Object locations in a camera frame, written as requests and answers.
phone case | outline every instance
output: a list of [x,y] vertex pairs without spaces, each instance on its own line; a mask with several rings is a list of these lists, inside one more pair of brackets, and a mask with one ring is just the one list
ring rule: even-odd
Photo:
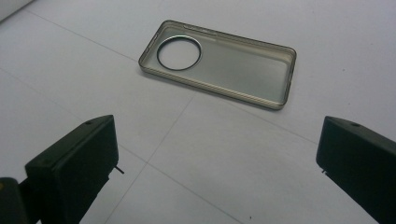
[[[195,45],[199,56],[190,66],[174,69],[162,63],[160,52],[178,40]],[[153,75],[281,109],[288,100],[296,57],[296,51],[288,47],[165,21],[141,55],[139,65]]]

clear plastic case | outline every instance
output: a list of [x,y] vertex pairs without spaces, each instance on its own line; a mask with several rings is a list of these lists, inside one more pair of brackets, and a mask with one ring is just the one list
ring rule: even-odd
[[[170,43],[196,47],[196,60],[174,68],[163,62]],[[288,100],[296,51],[240,36],[165,21],[139,59],[143,71],[273,109]]]

transparent phone case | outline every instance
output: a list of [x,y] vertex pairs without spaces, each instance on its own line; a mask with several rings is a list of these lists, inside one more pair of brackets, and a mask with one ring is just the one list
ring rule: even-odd
[[[162,50],[184,41],[196,47],[191,64],[165,64]],[[256,105],[281,109],[288,100],[296,51],[236,35],[165,21],[139,59],[143,71]]]

white floor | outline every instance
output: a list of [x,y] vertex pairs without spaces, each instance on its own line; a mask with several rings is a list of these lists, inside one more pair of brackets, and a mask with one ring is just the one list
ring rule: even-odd
[[[81,223],[375,223],[315,157],[324,116],[396,140],[395,1],[36,0],[0,23],[0,176],[113,114],[119,166]],[[289,46],[281,111],[141,72],[162,21]]]

